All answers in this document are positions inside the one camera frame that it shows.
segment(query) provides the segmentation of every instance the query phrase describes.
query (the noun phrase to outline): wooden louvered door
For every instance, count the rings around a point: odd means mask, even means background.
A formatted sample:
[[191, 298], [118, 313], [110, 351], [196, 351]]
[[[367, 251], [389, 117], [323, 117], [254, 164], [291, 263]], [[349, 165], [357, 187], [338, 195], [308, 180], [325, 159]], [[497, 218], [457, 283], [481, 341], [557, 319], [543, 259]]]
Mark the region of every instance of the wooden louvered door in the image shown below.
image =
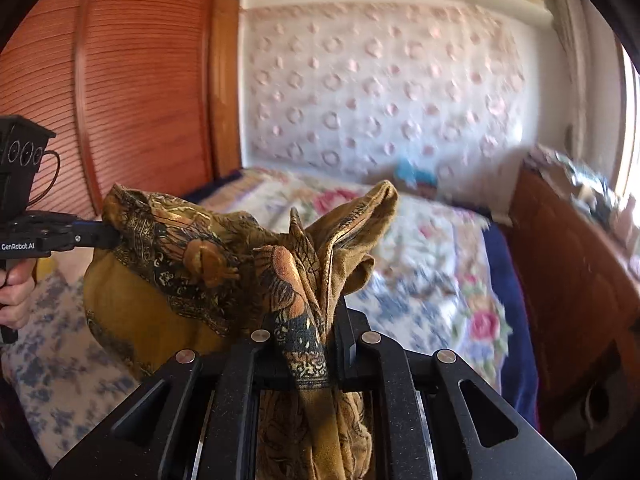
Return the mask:
[[[209, 117], [212, 6], [36, 4], [0, 53], [0, 114], [58, 134], [49, 146], [61, 155], [60, 177], [38, 208], [91, 218], [115, 182], [180, 196], [219, 174]], [[33, 196], [54, 170], [54, 159], [44, 160]]]
[[[94, 216], [74, 120], [74, 31], [80, 0], [39, 0], [0, 54], [0, 114], [20, 114], [57, 133], [48, 148], [62, 171], [37, 208]], [[56, 169], [44, 158], [31, 196], [42, 192]]]
[[115, 182], [180, 196], [212, 179], [210, 6], [88, 0], [78, 31], [79, 123], [101, 196]]
[[238, 111], [240, 0], [214, 0], [210, 51], [211, 110], [216, 176], [241, 167]]

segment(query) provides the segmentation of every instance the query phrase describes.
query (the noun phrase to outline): crumpled cloth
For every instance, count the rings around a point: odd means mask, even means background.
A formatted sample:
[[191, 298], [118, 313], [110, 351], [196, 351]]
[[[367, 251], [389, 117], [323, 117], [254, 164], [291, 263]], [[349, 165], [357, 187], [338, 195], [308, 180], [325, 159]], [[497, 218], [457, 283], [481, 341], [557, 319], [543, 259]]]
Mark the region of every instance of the crumpled cloth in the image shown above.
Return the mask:
[[397, 200], [380, 182], [306, 229], [292, 209], [280, 234], [245, 212], [214, 214], [116, 185], [102, 218], [123, 236], [113, 251], [95, 250], [86, 272], [88, 325], [143, 378], [183, 348], [227, 350], [274, 312], [297, 389], [262, 394], [257, 479], [363, 478], [372, 453], [365, 399], [332, 385], [326, 348], [338, 298], [366, 283], [368, 253]]

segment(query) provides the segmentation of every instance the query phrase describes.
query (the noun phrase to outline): pillow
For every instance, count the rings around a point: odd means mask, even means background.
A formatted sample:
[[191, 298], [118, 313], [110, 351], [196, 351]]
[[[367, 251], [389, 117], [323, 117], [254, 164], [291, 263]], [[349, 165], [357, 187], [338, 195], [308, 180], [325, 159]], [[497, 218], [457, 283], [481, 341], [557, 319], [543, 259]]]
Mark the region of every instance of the pillow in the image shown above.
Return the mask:
[[137, 386], [89, 332], [82, 283], [57, 269], [44, 277], [28, 300], [30, 322], [2, 348], [2, 373], [51, 466]]

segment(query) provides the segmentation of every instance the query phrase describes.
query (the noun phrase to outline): navy blue blanket edge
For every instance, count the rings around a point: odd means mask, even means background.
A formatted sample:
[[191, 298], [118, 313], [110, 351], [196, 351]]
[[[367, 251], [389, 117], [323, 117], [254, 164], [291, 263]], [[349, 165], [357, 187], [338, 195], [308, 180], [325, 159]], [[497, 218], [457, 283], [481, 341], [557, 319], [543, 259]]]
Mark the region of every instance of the navy blue blanket edge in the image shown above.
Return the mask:
[[504, 305], [507, 323], [513, 329], [509, 336], [509, 355], [504, 361], [500, 377], [502, 396], [529, 424], [538, 429], [538, 368], [520, 282], [507, 240], [498, 225], [491, 223], [482, 234], [492, 289]]
[[191, 191], [189, 194], [183, 196], [182, 199], [186, 200], [187, 202], [197, 204], [198, 202], [201, 202], [207, 197], [211, 196], [221, 187], [226, 186], [226, 184], [229, 184], [234, 180], [238, 180], [241, 176], [242, 172], [240, 170], [235, 170], [233, 173], [230, 173], [224, 178], [219, 178], [217, 180], [214, 180], [213, 182], [205, 184], [202, 187], [199, 187], [195, 191]]

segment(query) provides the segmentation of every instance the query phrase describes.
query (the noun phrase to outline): human hand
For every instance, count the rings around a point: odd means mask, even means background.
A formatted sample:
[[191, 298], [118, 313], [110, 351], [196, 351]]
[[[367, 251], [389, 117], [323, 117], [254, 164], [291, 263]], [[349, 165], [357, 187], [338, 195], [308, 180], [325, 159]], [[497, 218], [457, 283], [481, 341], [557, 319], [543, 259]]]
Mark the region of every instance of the human hand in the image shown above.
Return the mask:
[[21, 260], [9, 272], [0, 270], [0, 325], [14, 330], [29, 322], [27, 298], [35, 288], [31, 273], [36, 260]]

